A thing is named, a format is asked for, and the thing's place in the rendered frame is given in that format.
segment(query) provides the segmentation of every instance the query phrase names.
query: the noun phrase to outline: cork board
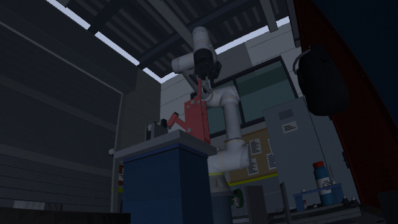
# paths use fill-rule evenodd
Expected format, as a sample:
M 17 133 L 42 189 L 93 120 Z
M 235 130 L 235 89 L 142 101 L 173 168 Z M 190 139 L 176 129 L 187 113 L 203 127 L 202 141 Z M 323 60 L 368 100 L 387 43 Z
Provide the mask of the cork board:
M 251 165 L 248 168 L 230 171 L 230 184 L 276 174 L 276 164 L 267 128 L 245 134 L 242 138 L 249 144 Z

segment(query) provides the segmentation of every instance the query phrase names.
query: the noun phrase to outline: sky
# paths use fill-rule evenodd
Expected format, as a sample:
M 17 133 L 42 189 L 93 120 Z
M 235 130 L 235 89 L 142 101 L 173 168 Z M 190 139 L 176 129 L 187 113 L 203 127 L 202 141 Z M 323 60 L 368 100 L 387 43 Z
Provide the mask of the sky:
M 88 29 L 90 27 L 89 23 L 87 23 L 86 21 L 84 21 L 82 18 L 80 18 L 78 15 L 76 15 L 74 12 L 72 12 L 70 9 L 63 7 L 59 2 L 57 2 L 56 0 L 47 0 L 50 4 L 52 4 L 53 6 L 55 6 L 57 9 L 59 9 L 60 11 L 62 11 L 65 15 L 67 15 L 68 17 L 70 17 L 71 19 L 73 19 L 75 22 L 77 22 L 79 25 L 81 25 L 82 27 L 84 27 L 85 29 Z M 277 26 L 280 27 L 282 25 L 288 24 L 289 21 L 289 17 L 285 17 L 279 21 L 276 22 Z M 251 32 L 250 34 L 244 35 L 241 38 L 238 38 L 222 47 L 219 47 L 216 49 L 216 53 L 217 54 L 221 54 L 224 51 L 227 51 L 228 49 L 231 49 L 239 44 L 242 44 L 248 40 L 251 40 L 259 35 L 265 34 L 266 32 L 269 32 L 268 26 L 265 26 L 263 28 L 260 28 L 258 30 L 255 30 L 253 32 Z M 100 40 L 102 40 L 105 44 L 107 44 L 108 46 L 110 46 L 111 48 L 113 48 L 115 51 L 117 51 L 119 54 L 121 54 L 123 57 L 125 57 L 127 60 L 129 60 L 130 62 L 132 62 L 134 65 L 139 65 L 139 61 L 136 60 L 134 57 L 132 57 L 131 55 L 129 55 L 126 51 L 124 51 L 122 48 L 120 48 L 119 46 L 117 46 L 114 42 L 110 41 L 107 37 L 105 37 L 102 33 L 97 32 L 95 34 L 95 36 L 97 38 L 99 38 Z M 175 74 L 174 72 L 166 75 L 163 78 L 159 78 L 155 73 L 153 73 L 151 70 L 149 70 L 148 68 L 143 69 L 144 72 L 146 72 L 148 75 L 150 75 L 152 78 L 154 78 L 156 81 L 158 81 L 159 83 L 164 83 L 167 80 L 177 76 L 178 74 Z

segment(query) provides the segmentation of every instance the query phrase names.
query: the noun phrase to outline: window frame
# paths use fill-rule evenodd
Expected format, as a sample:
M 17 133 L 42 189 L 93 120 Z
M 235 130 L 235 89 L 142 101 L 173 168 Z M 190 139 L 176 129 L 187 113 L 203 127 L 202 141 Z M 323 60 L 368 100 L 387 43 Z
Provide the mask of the window frame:
M 258 64 L 258 65 L 255 65 L 255 66 L 252 66 L 252 67 L 250 67 L 250 68 L 248 68 L 248 69 L 245 69 L 245 70 L 243 70 L 242 72 L 238 72 L 237 74 L 231 75 L 230 77 L 227 77 L 227 78 L 225 78 L 225 79 L 223 79 L 223 80 L 220 80 L 220 81 L 214 83 L 214 88 L 217 88 L 218 86 L 223 85 L 223 84 L 225 84 L 225 83 L 228 83 L 228 82 L 230 82 L 230 81 L 233 81 L 233 84 L 234 84 L 234 86 L 236 87 L 236 89 L 237 89 L 237 91 L 238 91 L 238 93 L 239 93 L 239 88 L 238 88 L 238 85 L 237 85 L 237 83 L 236 83 L 236 79 L 237 79 L 237 78 L 240 78 L 240 77 L 242 77 L 242 76 L 244 76 L 244 75 L 247 75 L 247 74 L 249 74 L 249 73 L 251 73 L 251 72 L 254 72 L 254 71 L 256 71 L 256 70 L 259 70 L 259 69 L 261 69 L 261 68 L 264 68 L 264 67 L 266 67 L 266 66 L 268 66 L 268 65 L 272 65 L 273 63 L 276 63 L 276 62 L 280 62 L 280 63 L 282 64 L 282 67 L 284 68 L 285 73 L 286 73 L 286 75 L 287 75 L 287 79 L 288 79 L 288 81 L 289 81 L 289 83 L 290 83 L 290 87 L 292 87 L 294 97 L 297 99 L 299 96 L 298 96 L 297 91 L 296 91 L 296 89 L 295 89 L 295 87 L 294 87 L 293 81 L 292 81 L 292 79 L 291 79 L 291 77 L 290 77 L 289 71 L 288 71 L 287 68 L 286 68 L 286 65 L 285 65 L 285 62 L 283 61 L 282 56 L 274 57 L 274 58 L 272 58 L 272 59 L 270 59 L 270 60 L 267 60 L 267 61 L 265 61 L 265 62 L 262 62 L 262 63 L 260 63 L 260 64 Z M 261 117 L 261 118 L 252 120 L 252 121 L 250 121 L 250 122 L 246 122 L 245 119 L 244 119 L 243 107 L 242 107 L 241 102 L 239 102 L 239 105 L 238 105 L 238 106 L 239 106 L 239 112 L 240 112 L 240 114 L 241 114 L 241 121 L 242 121 L 241 129 L 265 121 L 264 117 Z M 218 132 L 216 132 L 216 133 L 210 134 L 210 139 L 215 138 L 215 137 L 218 137 L 218 136 L 222 136 L 222 135 L 224 135 L 224 134 L 226 134 L 226 130 L 225 130 L 225 129 L 222 130 L 222 131 L 218 131 Z

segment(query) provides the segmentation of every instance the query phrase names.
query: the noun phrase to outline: window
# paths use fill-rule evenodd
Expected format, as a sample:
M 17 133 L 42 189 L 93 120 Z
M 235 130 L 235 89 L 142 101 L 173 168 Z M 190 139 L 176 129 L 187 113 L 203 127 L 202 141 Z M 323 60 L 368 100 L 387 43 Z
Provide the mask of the window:
M 263 110 L 298 98 L 281 56 L 215 83 L 215 89 L 229 85 L 234 85 L 241 97 L 238 105 L 241 128 L 263 122 Z M 223 110 L 210 107 L 207 110 L 210 138 L 225 134 Z

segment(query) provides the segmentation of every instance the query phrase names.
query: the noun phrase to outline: blue bottle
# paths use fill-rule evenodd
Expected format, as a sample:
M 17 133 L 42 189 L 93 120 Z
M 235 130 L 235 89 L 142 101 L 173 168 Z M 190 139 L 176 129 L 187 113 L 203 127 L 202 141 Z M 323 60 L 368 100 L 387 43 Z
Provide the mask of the blue bottle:
M 325 186 L 331 186 L 330 178 L 328 175 L 328 171 L 326 170 L 323 162 L 316 162 L 313 165 L 314 171 L 313 174 L 315 176 L 315 180 L 317 182 L 318 189 L 324 188 Z M 319 196 L 321 198 L 321 204 L 325 205 L 333 205 L 335 202 L 333 200 L 333 195 L 331 194 L 331 189 L 321 190 L 319 191 Z

